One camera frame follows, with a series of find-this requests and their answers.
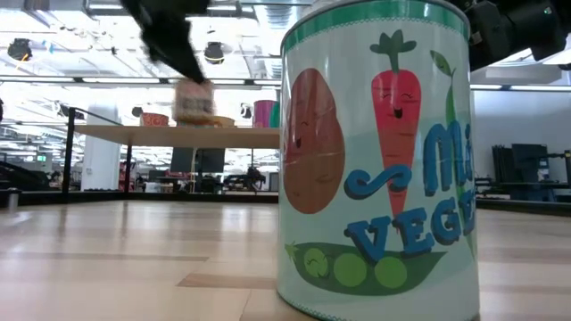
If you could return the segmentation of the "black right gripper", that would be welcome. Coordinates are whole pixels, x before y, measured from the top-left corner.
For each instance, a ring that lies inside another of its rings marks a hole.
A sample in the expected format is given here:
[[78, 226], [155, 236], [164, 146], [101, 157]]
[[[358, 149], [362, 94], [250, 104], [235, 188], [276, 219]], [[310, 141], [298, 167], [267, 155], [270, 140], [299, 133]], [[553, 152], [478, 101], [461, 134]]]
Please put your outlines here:
[[509, 40], [498, 7], [490, 1], [450, 0], [468, 17], [469, 64], [476, 71], [509, 55]]

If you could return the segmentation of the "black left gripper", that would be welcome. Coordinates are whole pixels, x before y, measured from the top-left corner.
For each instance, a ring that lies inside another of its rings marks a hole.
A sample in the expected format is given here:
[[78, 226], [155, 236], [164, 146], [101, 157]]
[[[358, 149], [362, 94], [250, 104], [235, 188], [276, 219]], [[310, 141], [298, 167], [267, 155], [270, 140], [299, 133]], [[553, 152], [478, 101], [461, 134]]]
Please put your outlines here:
[[204, 77], [194, 55], [187, 15], [206, 14], [209, 0], [120, 0], [139, 25], [153, 61], [160, 61], [195, 83]]

